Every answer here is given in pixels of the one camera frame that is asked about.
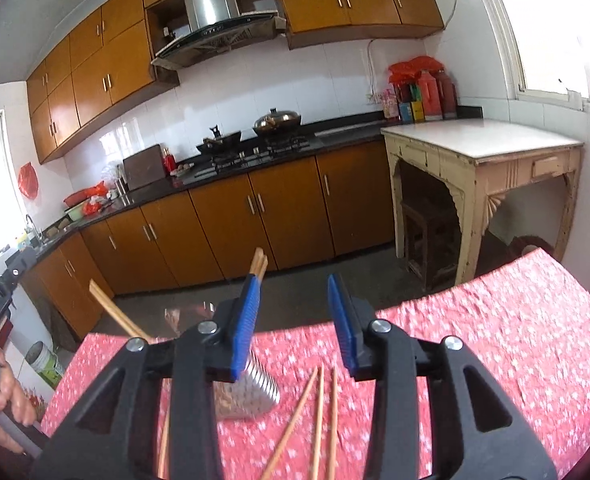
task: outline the gray floor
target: gray floor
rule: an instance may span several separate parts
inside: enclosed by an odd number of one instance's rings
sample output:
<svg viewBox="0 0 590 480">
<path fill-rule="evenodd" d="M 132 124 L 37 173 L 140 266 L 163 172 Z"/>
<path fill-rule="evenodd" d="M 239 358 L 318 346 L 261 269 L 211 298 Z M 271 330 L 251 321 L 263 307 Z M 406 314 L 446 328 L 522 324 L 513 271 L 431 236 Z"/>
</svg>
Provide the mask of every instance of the gray floor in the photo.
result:
<svg viewBox="0 0 590 480">
<path fill-rule="evenodd" d="M 262 302 L 255 331 L 328 321 L 326 280 L 332 272 L 342 275 L 352 295 L 368 300 L 375 308 L 393 306 L 423 295 L 419 280 L 400 265 L 395 247 L 389 245 L 357 256 L 338 258 L 329 264 L 268 275 L 262 283 Z M 116 298 L 115 302 L 150 335 L 171 337 L 173 332 L 164 319 L 165 308 L 186 308 L 204 301 L 216 305 L 235 298 L 242 283 L 242 280 L 220 282 L 173 292 Z M 121 328 L 107 315 L 94 331 L 123 335 Z"/>
</svg>

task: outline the blue gripper pad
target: blue gripper pad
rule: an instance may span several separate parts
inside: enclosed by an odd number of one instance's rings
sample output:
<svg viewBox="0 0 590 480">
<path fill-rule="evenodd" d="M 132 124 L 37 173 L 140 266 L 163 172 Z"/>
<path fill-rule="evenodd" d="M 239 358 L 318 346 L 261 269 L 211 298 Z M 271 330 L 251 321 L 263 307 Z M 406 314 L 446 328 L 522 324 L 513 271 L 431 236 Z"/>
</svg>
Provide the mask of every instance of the blue gripper pad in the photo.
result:
<svg viewBox="0 0 590 480">
<path fill-rule="evenodd" d="M 334 274 L 328 277 L 328 304 L 331 307 L 331 315 L 335 323 L 335 332 L 337 333 L 337 341 L 344 367 L 353 377 L 357 370 L 357 340 L 351 330 L 351 323 L 346 312 L 346 309 L 351 308 L 351 306 L 345 304 L 345 298 L 342 296 Z"/>
<path fill-rule="evenodd" d="M 233 357 L 230 362 L 230 372 L 236 381 L 246 368 L 246 358 L 251 347 L 251 337 L 255 331 L 255 319 L 259 310 L 260 283 L 257 276 L 249 275 L 247 285 L 242 290 L 246 294 L 237 301 L 242 303 L 241 312 L 232 337 Z"/>
</svg>

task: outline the white tabletop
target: white tabletop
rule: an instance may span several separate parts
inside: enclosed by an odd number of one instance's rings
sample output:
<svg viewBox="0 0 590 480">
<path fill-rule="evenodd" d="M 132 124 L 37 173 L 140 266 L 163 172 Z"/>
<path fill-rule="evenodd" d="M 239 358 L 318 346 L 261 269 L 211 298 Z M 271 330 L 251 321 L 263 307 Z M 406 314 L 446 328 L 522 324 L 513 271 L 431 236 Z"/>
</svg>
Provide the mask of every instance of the white tabletop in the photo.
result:
<svg viewBox="0 0 590 480">
<path fill-rule="evenodd" d="M 489 119 L 431 121 L 387 126 L 381 130 L 384 133 L 427 142 L 470 158 L 583 144 L 580 140 L 553 132 Z"/>
</svg>

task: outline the cabinet handle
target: cabinet handle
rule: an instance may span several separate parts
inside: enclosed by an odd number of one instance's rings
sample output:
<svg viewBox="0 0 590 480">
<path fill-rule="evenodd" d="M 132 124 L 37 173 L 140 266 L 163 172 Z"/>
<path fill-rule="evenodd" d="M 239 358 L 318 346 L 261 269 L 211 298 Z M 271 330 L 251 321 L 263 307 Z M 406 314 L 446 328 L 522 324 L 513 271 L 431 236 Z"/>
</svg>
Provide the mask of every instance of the cabinet handle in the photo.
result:
<svg viewBox="0 0 590 480">
<path fill-rule="evenodd" d="M 248 198 L 248 205 L 251 208 L 251 213 L 255 215 L 255 208 L 253 207 L 253 201 L 251 200 L 250 195 L 246 195 L 246 198 Z"/>
<path fill-rule="evenodd" d="M 157 233 L 155 233 L 155 230 L 153 229 L 153 224 L 149 224 L 149 229 L 150 229 L 150 234 L 152 234 L 153 238 L 155 238 L 155 240 L 157 240 Z"/>
</svg>

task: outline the silver screw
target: silver screw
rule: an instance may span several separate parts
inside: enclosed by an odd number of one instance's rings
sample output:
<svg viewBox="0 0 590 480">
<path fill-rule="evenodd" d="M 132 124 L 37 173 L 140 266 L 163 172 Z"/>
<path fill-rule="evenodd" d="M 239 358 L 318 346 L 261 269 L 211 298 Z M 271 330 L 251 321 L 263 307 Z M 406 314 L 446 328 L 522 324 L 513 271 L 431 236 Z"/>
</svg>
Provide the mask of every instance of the silver screw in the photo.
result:
<svg viewBox="0 0 590 480">
<path fill-rule="evenodd" d="M 197 325 L 197 331 L 200 334 L 214 334 L 217 332 L 217 323 L 214 321 L 202 321 Z"/>
<path fill-rule="evenodd" d="M 385 319 L 376 319 L 371 321 L 371 330 L 378 334 L 390 332 L 390 323 Z"/>
<path fill-rule="evenodd" d="M 146 341 L 140 337 L 134 337 L 126 343 L 126 350 L 129 352 L 141 352 L 144 346 L 146 346 Z"/>
<path fill-rule="evenodd" d="M 444 339 L 444 345 L 449 350 L 462 350 L 464 343 L 459 337 L 450 335 L 446 339 Z"/>
</svg>

